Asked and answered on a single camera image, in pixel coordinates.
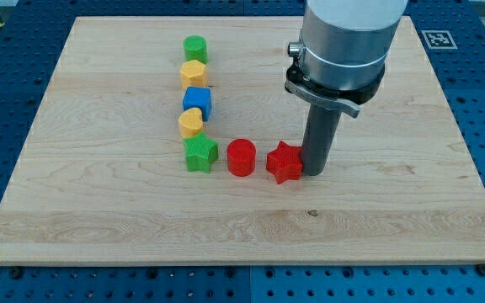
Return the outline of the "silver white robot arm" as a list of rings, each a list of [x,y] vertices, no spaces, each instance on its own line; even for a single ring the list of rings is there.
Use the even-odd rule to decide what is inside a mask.
[[[376,93],[407,0],[307,0],[285,89],[355,118]]]

